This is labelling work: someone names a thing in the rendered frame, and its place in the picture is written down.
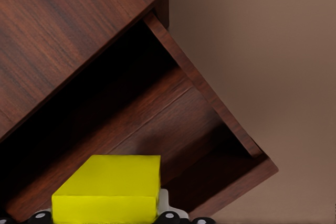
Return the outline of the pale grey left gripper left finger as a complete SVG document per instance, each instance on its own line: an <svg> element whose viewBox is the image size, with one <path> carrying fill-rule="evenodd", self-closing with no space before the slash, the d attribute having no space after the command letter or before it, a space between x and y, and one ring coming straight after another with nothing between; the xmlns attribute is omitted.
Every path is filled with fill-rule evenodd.
<svg viewBox="0 0 336 224"><path fill-rule="evenodd" d="M34 213L27 220L27 224L53 224L52 222L53 221L50 208L43 209Z"/></svg>

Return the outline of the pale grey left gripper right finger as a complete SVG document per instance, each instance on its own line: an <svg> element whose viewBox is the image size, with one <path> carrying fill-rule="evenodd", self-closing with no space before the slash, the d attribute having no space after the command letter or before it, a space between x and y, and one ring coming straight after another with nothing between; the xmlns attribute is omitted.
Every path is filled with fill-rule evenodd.
<svg viewBox="0 0 336 224"><path fill-rule="evenodd" d="M160 189L156 224L190 224L188 213L169 205L169 192Z"/></svg>

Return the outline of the yellow square block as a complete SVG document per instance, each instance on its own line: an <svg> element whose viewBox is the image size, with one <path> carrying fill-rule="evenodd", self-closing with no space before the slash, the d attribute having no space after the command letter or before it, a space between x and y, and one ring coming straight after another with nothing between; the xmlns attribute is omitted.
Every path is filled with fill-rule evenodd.
<svg viewBox="0 0 336 224"><path fill-rule="evenodd" d="M55 224L152 223L157 217L159 155L92 155L52 195Z"/></svg>

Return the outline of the dark wooden cabinet body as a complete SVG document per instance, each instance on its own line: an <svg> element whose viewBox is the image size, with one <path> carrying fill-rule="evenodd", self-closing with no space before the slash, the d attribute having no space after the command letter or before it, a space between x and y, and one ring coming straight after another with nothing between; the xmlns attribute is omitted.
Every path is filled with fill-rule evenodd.
<svg viewBox="0 0 336 224"><path fill-rule="evenodd" d="M0 0L0 142L149 11L169 0Z"/></svg>

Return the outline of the dark wooden drawer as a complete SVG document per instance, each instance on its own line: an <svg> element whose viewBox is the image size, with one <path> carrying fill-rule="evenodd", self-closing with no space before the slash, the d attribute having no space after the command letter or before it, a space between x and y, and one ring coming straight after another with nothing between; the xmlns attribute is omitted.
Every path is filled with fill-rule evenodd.
<svg viewBox="0 0 336 224"><path fill-rule="evenodd" d="M153 14L0 143L0 216L50 207L93 154L160 156L170 204L192 217L278 171Z"/></svg>

